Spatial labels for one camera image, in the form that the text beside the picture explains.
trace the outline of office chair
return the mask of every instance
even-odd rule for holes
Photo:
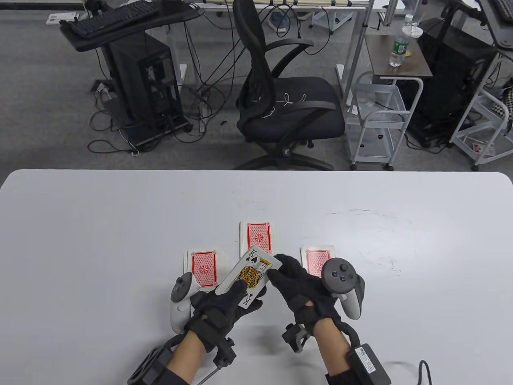
[[[249,142],[256,142],[267,155],[246,162],[236,170],[307,167],[333,170],[320,160],[294,153],[298,144],[337,138],[345,123],[339,99],[322,78],[280,78],[285,67],[313,42],[288,38],[266,44],[253,0],[234,0],[233,17],[242,44],[251,55],[251,71],[242,87],[237,108],[237,128]],[[297,45],[270,71],[265,53],[276,47]]]

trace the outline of human arm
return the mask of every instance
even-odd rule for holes
[[[191,384],[205,353],[212,351],[220,341],[224,341],[243,315],[262,306],[262,301],[255,299],[247,309],[240,307],[239,302],[246,295],[246,290],[246,283],[237,281],[225,294],[217,295],[214,291],[198,292],[191,297],[194,314],[185,325],[184,339],[166,366],[170,370],[170,373],[167,373],[170,376],[169,385],[185,385],[184,381]],[[260,291],[257,298],[264,294],[265,288]]]
[[[308,274],[298,260],[286,255],[275,257],[281,261],[282,267],[269,271],[269,279],[294,312],[296,323],[302,323],[317,340],[328,377],[349,372],[346,354],[350,345],[334,322],[341,320],[334,308],[336,299],[321,279]]]
[[[207,350],[195,332],[189,331],[175,349],[167,369],[191,384],[200,368]]]

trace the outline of water bottle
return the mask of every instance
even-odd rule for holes
[[[397,35],[396,41],[393,44],[392,54],[388,61],[392,67],[399,67],[403,64],[404,57],[406,56],[406,50],[408,49],[408,43],[411,37],[411,21],[413,15],[406,15],[404,17],[404,24],[401,28],[401,32]]]

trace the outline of black glove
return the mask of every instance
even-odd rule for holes
[[[204,320],[221,337],[226,337],[232,330],[233,325],[245,314],[249,314],[262,307],[262,301],[255,299],[251,305],[244,309],[239,306],[239,302],[246,295],[248,286],[244,281],[236,281],[225,294],[217,295],[214,290],[205,293],[198,292],[191,297],[191,304],[194,307],[192,318],[185,325],[185,329],[194,329],[192,325],[199,319]],[[262,297],[266,292],[266,287],[258,293],[257,298]],[[205,346],[207,352],[215,347],[201,335],[198,335],[200,341]]]
[[[283,254],[274,257],[282,266],[278,270],[269,270],[267,276],[294,312],[296,323],[304,324],[312,334],[313,327],[321,319],[340,321],[335,310],[337,299],[324,287],[320,278],[308,274],[296,258]],[[309,300],[313,302],[314,311],[306,306]]]

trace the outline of gray carpet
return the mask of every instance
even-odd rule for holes
[[[416,19],[424,13],[423,18],[439,15],[440,10],[440,4],[431,0],[427,7],[420,8]],[[263,154],[256,145],[246,143],[235,126],[238,113],[234,100],[243,77],[235,79],[235,87],[226,107],[212,119],[207,135],[198,143],[184,144],[169,137],[153,152],[138,157],[127,153],[90,153],[86,145],[94,139],[107,139],[120,148],[127,145],[117,133],[94,132],[88,127],[95,109],[93,96],[87,91],[94,79],[102,77],[96,54],[94,51],[76,52],[57,26],[45,25],[48,14],[46,11],[0,13],[0,184],[9,173],[20,168],[230,169]],[[214,22],[229,26],[226,15],[222,18],[212,13],[208,15]],[[301,35],[313,40],[314,48],[319,49],[326,41],[327,31],[317,26],[308,29],[308,24],[302,23]],[[391,31],[397,30],[400,24],[400,20],[396,19],[390,27]],[[209,75],[231,48],[231,33],[216,29],[204,18],[193,20],[188,25],[200,57],[203,78],[206,78],[205,74]],[[376,15],[373,15],[370,25],[377,25]],[[297,36],[294,26],[288,37]],[[267,24],[264,29],[268,41],[277,39]],[[489,33],[473,20],[467,21],[465,30],[491,41]],[[300,55],[283,76],[320,76],[338,89],[334,65],[344,62],[351,31],[352,22],[342,26],[331,36],[326,49],[313,57]],[[182,28],[178,29],[175,38],[181,62],[191,64]],[[274,64],[282,56],[283,51],[276,50],[268,55],[268,60]],[[230,59],[226,63],[222,68],[229,67]],[[358,73],[370,69],[365,48],[359,63]],[[246,53],[237,63],[235,75],[246,75],[249,67],[249,54]],[[503,69],[501,77],[510,73],[511,68]],[[193,84],[191,70],[188,71],[186,83]],[[225,93],[228,93],[229,86],[228,81],[220,83]],[[187,109],[191,98],[185,95],[184,99]],[[219,102],[219,98],[212,99],[214,104]],[[107,120],[100,117],[96,126],[101,127],[102,124],[106,125]],[[187,135],[179,137],[183,140],[194,139]],[[332,163],[337,170],[347,170],[349,162],[345,141],[345,138],[317,141],[313,149],[304,147],[300,152]],[[470,168],[470,158],[457,148],[432,155],[409,149],[404,144],[394,165],[396,170],[467,171]],[[359,169],[381,168],[379,164],[363,164]],[[481,170],[500,171],[513,178],[513,157],[483,165]]]

